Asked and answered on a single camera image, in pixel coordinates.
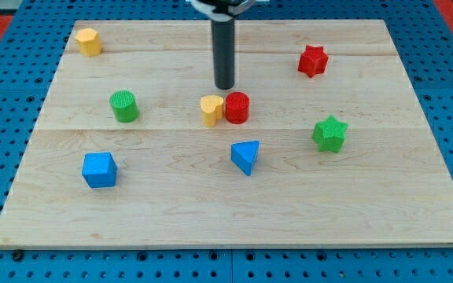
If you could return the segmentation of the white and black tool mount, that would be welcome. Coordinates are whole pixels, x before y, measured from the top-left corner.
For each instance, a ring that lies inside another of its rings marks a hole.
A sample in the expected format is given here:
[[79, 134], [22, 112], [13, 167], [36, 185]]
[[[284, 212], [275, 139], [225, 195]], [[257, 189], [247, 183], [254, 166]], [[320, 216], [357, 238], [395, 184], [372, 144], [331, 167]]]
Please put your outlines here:
[[229, 21], [251, 8], [256, 0], [190, 0], [198, 12], [213, 21]]

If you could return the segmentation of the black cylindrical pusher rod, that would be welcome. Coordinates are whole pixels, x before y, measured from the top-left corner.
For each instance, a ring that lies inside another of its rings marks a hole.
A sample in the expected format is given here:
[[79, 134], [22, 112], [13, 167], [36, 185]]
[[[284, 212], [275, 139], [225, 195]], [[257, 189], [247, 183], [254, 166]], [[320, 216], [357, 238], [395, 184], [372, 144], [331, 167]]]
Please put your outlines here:
[[235, 79], [234, 19], [211, 24], [215, 86], [228, 90], [234, 86]]

